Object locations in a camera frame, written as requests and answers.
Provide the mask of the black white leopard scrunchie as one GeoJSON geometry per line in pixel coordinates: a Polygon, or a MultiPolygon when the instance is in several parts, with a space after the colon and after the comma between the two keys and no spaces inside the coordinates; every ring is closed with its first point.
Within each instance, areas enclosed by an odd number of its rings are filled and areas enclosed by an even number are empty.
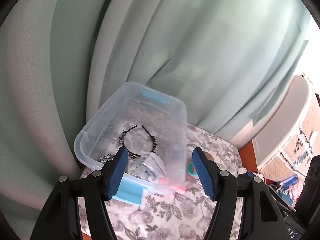
{"type": "Polygon", "coordinates": [[[104,165],[106,162],[112,161],[113,159],[114,159],[114,155],[108,153],[100,157],[98,159],[98,162],[104,165]]]}

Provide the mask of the black studded headband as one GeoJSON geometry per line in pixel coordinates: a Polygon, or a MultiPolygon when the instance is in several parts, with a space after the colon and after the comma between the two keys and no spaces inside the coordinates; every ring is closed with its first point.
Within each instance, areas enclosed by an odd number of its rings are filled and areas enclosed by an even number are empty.
{"type": "Polygon", "coordinates": [[[158,146],[156,137],[140,124],[123,130],[119,143],[127,148],[130,160],[137,159],[141,152],[156,153],[158,146]]]}

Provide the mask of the white paper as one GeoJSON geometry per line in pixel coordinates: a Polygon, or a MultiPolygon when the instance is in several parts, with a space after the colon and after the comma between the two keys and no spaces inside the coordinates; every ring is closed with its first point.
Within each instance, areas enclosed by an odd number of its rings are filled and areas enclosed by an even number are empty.
{"type": "Polygon", "coordinates": [[[153,152],[141,152],[137,159],[129,162],[127,172],[131,176],[157,184],[164,177],[166,169],[158,155],[153,152]]]}

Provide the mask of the pink hair roller pair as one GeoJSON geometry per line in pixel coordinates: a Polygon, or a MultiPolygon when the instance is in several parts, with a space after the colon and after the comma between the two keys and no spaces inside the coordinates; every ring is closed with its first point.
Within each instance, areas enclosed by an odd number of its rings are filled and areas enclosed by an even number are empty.
{"type": "Polygon", "coordinates": [[[184,194],[186,192],[186,188],[182,186],[181,184],[177,184],[175,182],[172,182],[171,180],[167,178],[160,178],[159,185],[168,187],[171,191],[177,192],[179,194],[184,194]]]}

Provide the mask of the clear plastic storage bin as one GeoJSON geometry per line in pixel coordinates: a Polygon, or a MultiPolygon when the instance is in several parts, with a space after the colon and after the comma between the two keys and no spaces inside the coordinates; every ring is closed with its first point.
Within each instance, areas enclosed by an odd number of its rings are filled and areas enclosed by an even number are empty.
{"type": "Polygon", "coordinates": [[[181,100],[127,82],[85,124],[74,141],[74,152],[95,171],[122,146],[129,161],[116,200],[139,205],[150,194],[183,192],[187,108],[181,100]]]}

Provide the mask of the brown packing tape roll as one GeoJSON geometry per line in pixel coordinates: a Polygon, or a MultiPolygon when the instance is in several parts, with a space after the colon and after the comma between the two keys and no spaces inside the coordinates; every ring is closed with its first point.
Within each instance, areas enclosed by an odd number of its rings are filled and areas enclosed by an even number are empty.
{"type": "Polygon", "coordinates": [[[202,151],[199,155],[204,163],[208,161],[214,161],[214,157],[206,151],[202,151]]]}

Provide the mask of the floral grey table cloth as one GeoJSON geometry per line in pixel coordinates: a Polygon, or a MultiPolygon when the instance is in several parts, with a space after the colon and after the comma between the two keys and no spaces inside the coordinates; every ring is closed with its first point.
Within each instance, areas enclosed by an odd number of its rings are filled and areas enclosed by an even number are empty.
{"type": "MultiPolygon", "coordinates": [[[[191,124],[187,138],[188,162],[192,150],[201,147],[212,155],[220,169],[237,176],[242,163],[235,146],[191,124]]],[[[189,174],[181,192],[151,194],[142,199],[141,205],[115,199],[106,202],[118,239],[203,239],[215,206],[189,174]]]]}

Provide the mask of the white appliance with lace cover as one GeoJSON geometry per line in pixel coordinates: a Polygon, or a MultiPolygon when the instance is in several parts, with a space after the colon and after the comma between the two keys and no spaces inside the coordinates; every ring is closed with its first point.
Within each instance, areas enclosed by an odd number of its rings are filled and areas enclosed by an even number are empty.
{"type": "Polygon", "coordinates": [[[252,140],[256,166],[265,178],[304,180],[319,155],[319,103],[312,84],[296,75],[281,105],[252,140]]]}

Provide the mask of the green curtain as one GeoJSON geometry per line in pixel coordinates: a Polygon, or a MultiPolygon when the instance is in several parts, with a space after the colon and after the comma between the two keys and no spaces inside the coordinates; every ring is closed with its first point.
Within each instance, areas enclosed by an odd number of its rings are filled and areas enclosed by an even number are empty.
{"type": "Polygon", "coordinates": [[[272,109],[304,46],[301,0],[1,0],[1,212],[29,239],[73,142],[128,81],[225,140],[272,109]]]}

